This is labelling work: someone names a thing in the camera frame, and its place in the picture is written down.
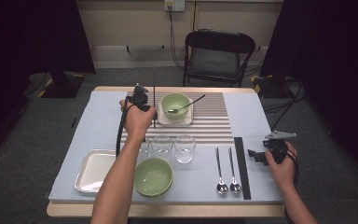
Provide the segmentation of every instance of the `table edge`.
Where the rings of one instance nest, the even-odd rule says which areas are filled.
[[[51,217],[91,217],[93,203],[50,201]],[[129,217],[283,217],[282,204],[132,204]]]
[[[153,87],[145,87],[149,91],[153,91]],[[133,87],[122,86],[99,86],[95,91],[133,91]],[[156,87],[157,92],[239,92],[239,93],[255,93],[252,88],[216,88],[216,87]]]

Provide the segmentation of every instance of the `bowl on plate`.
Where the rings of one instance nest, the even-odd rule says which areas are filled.
[[[165,160],[152,158],[142,161],[135,170],[134,187],[147,198],[164,195],[173,181],[172,167]]]
[[[160,105],[167,119],[183,119],[190,106],[179,110],[176,114],[168,111],[171,109],[180,109],[183,106],[190,104],[190,102],[190,99],[186,95],[179,92],[173,92],[162,97]]]

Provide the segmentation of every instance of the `hand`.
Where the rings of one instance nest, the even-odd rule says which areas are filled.
[[[288,147],[287,153],[290,153],[294,158],[296,158],[297,150],[292,146],[292,144],[286,142]],[[286,156],[281,164],[277,164],[274,160],[271,152],[266,151],[266,158],[271,169],[272,176],[274,177],[275,182],[278,186],[283,188],[293,188],[294,179],[295,179],[295,164],[293,161]]]
[[[121,108],[124,106],[125,101],[121,100]],[[130,108],[132,103],[127,102],[127,108]],[[137,106],[131,106],[127,111],[127,117],[124,124],[129,137],[142,138],[142,141],[145,139],[146,131],[150,127],[152,119],[156,113],[156,109],[151,106],[150,109],[146,112],[140,110]]]

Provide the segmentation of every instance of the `human arm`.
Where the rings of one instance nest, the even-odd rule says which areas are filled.
[[[293,158],[296,158],[296,149],[288,142],[286,142],[286,145],[288,147],[288,153],[292,156],[294,155]],[[286,206],[289,217],[295,223],[318,223],[308,207],[302,201],[294,184],[294,162],[286,156],[281,164],[277,164],[270,151],[266,152],[266,158],[271,169],[272,176],[282,193],[283,202]]]
[[[128,110],[124,125],[128,137],[97,194],[91,223],[127,223],[136,159],[155,112],[154,107],[147,112],[136,106]]]

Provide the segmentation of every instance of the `electrical outlet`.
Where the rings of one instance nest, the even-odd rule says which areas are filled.
[[[175,11],[185,11],[185,0],[175,0]]]
[[[168,7],[171,7],[171,11],[175,11],[175,0],[164,0],[164,11],[169,11]]]

